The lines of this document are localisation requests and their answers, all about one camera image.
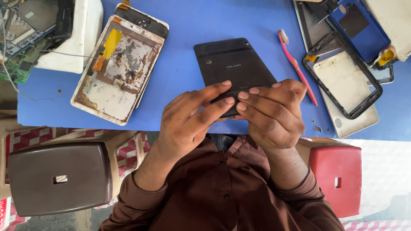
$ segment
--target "hand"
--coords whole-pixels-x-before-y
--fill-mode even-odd
[[[300,103],[307,86],[286,79],[271,88],[251,88],[240,92],[236,119],[248,120],[248,132],[265,150],[289,149],[304,133]]]
[[[199,91],[185,92],[164,107],[160,135],[153,144],[165,155],[162,158],[177,161],[203,141],[211,125],[235,100],[228,97],[199,109],[230,88],[230,81],[216,83]]]

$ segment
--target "blue phone back cover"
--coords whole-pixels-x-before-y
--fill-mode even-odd
[[[391,40],[361,0],[340,0],[331,18],[364,62],[370,62]]]

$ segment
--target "fingernail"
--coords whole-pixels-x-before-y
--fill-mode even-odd
[[[226,98],[226,102],[227,102],[228,104],[233,104],[233,103],[235,102],[235,100],[234,100],[233,97],[228,97],[228,98]]]
[[[231,85],[231,81],[226,80],[226,81],[222,82],[221,84],[225,85],[225,86],[228,86],[228,85]]]
[[[248,99],[248,96],[249,95],[243,91],[238,94],[238,98],[240,99]]]
[[[260,89],[259,88],[251,88],[248,92],[251,93],[251,94],[258,94],[260,92]]]
[[[281,87],[281,83],[274,83],[271,88],[279,88]]]
[[[247,106],[245,104],[241,102],[237,104],[237,110],[245,111],[246,109],[247,109]]]

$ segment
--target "green circuit board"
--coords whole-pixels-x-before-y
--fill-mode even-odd
[[[43,50],[50,38],[46,37],[37,41],[34,46],[37,50]],[[39,59],[40,51],[37,51],[32,47],[27,48],[25,51],[14,57],[8,57],[5,63],[7,71],[10,74],[10,78],[14,83],[25,83],[35,63]],[[4,65],[0,64],[0,78],[9,80]]]

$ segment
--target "black phone frame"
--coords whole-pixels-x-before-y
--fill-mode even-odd
[[[321,52],[323,48],[325,48],[331,41],[336,39],[342,46],[342,48],[351,56],[355,64],[361,69],[361,71],[365,74],[365,76],[368,78],[370,83],[375,87],[375,91],[373,91],[365,100],[363,100],[358,106],[356,106],[351,112],[347,112],[343,106],[338,102],[338,100],[333,96],[333,94],[330,92],[330,90],[327,88],[327,86],[321,81],[321,79],[314,73],[314,71],[308,66],[308,63],[310,61],[305,60],[303,58],[302,64],[304,67],[307,69],[307,71],[310,72],[310,74],[314,77],[315,81],[317,81],[318,85],[321,87],[321,89],[324,90],[324,92],[328,95],[328,97],[331,99],[331,101],[334,103],[334,105],[338,108],[338,110],[347,118],[350,120],[358,118],[365,110],[367,110],[371,105],[377,101],[377,99],[382,95],[383,93],[383,88],[381,85],[378,83],[378,81],[374,78],[374,76],[371,74],[371,72],[368,70],[367,66],[365,63],[361,60],[361,58],[357,55],[357,53],[352,49],[352,47],[345,42],[343,39],[343,36],[334,31],[331,32],[329,35],[327,35],[321,42],[319,42],[318,45],[314,46],[313,49],[311,49],[306,56],[313,56]]]

